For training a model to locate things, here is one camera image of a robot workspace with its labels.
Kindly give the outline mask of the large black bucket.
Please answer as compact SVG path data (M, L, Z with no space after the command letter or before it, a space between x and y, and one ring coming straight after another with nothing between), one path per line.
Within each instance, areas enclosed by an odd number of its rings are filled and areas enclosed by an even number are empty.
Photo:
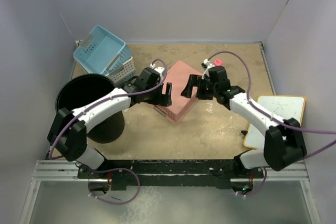
M56 111L66 108L69 111L90 104L107 95L117 86L113 81L100 74L83 74L67 82L59 91ZM95 126L87 137L96 143L107 144L117 140L125 126L123 112L118 112Z

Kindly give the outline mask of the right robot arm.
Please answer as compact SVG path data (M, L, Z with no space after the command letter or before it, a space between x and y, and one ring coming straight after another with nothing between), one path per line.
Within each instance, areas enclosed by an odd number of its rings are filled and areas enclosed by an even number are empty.
M265 138L263 148L245 151L234 157L233 170L238 177L246 177L253 168L259 167L280 171L306 156L300 123L294 118L272 116L269 111L262 114L262 107L254 105L245 90L231 85L224 67L211 67L205 76L190 75L181 96L190 98L194 88L198 99L216 99L219 104L246 119Z

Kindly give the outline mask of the white plastic basket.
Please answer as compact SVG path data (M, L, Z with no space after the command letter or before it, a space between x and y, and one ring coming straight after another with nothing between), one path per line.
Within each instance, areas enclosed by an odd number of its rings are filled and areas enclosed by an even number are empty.
M110 73L106 73L105 76L110 78L112 82L119 85L129 80L135 73L135 66L133 57L123 63L121 66L115 68Z

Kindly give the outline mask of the pink plastic basket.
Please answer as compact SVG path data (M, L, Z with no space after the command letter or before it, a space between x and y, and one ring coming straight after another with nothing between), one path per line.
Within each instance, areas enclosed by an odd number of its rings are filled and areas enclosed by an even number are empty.
M196 97L196 88L194 87L192 90L192 97L185 98L181 96L181 92L186 87L189 77L191 74L202 75L199 71L188 65L183 61L177 61L167 73L167 77L164 83L165 86L168 82L172 84L172 92L171 92L171 106L159 106L152 105L151 107L160 113L162 116L170 120L171 122L177 123L179 122L186 113L190 110L190 108L197 101Z

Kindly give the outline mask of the light blue plastic basket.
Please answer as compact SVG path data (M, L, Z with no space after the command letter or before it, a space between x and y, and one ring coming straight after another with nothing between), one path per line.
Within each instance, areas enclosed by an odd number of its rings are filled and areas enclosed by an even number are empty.
M108 74L130 60L133 53L122 39L96 25L73 56L88 73Z

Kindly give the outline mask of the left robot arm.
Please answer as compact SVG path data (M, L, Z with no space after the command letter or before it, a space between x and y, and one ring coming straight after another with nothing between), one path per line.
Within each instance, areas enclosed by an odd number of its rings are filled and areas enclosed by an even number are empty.
M172 84L165 84L165 67L150 65L142 70L133 83L113 87L108 93L95 98L79 108L57 111L47 140L50 143L49 158L56 159L54 151L67 161L77 161L89 167L96 178L104 177L108 172L107 159L87 143L87 135L104 123L112 124L107 129L99 129L99 139L104 137L114 141L123 130L122 112L139 103L170 106Z

